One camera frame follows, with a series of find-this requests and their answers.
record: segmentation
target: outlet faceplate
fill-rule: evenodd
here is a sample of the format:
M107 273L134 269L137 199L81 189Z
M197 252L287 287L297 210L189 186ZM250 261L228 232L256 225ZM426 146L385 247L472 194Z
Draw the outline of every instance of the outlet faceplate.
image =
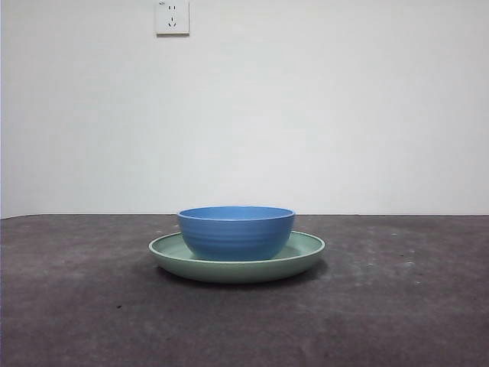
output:
M189 0L160 0L155 5L156 34L189 34Z

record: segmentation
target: ceramic bowl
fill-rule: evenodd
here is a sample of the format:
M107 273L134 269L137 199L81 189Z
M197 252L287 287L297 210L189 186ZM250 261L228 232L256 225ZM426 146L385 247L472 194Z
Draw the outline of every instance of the ceramic bowl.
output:
M295 213L269 206L210 206L178 213L183 240L198 258L257 261L286 244Z

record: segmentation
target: plate rim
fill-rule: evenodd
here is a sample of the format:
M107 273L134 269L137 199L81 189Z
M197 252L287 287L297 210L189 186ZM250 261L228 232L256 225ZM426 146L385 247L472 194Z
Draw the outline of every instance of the plate rim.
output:
M184 262L195 262L195 263L199 263L199 264L230 264L230 265L270 264L270 263L278 263L278 262L283 262L283 261L290 261L290 260L293 260L295 258L306 258L308 256L319 254L320 252L322 252L326 248L326 242L316 235L311 235L309 233L299 232L299 231L290 231L290 232L296 233L299 235L306 235L308 237L312 237L314 239L317 239L321 243L321 245L319 246L319 248L317 250L310 252L309 254L305 254L305 255L290 256L289 258L272 258L269 260L253 260L253 261L216 261L216 260L200 260L198 258L175 258L173 256L165 255L163 252L159 252L158 250L156 250L153 247L153 245L156 242L158 242L162 239L182 234L182 232L175 232L175 233L170 233L169 235L162 235L161 237L154 239L153 241L150 242L150 244L148 245L148 248L150 249L150 252L153 255L163 256L164 258L168 258L171 260L184 261Z

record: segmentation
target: white wall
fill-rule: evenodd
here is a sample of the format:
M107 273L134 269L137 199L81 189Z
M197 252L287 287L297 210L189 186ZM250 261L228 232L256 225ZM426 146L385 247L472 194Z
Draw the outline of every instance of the white wall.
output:
M2 215L489 214L489 2L2 2Z

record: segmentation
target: dish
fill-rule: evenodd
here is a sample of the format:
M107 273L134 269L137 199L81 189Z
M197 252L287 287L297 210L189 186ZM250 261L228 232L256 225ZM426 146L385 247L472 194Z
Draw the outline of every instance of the dish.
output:
M319 237L292 231L274 258L259 261L199 260L185 245L181 233L165 235L149 244L159 266L183 278L212 283L258 283L302 273L322 256L325 243Z

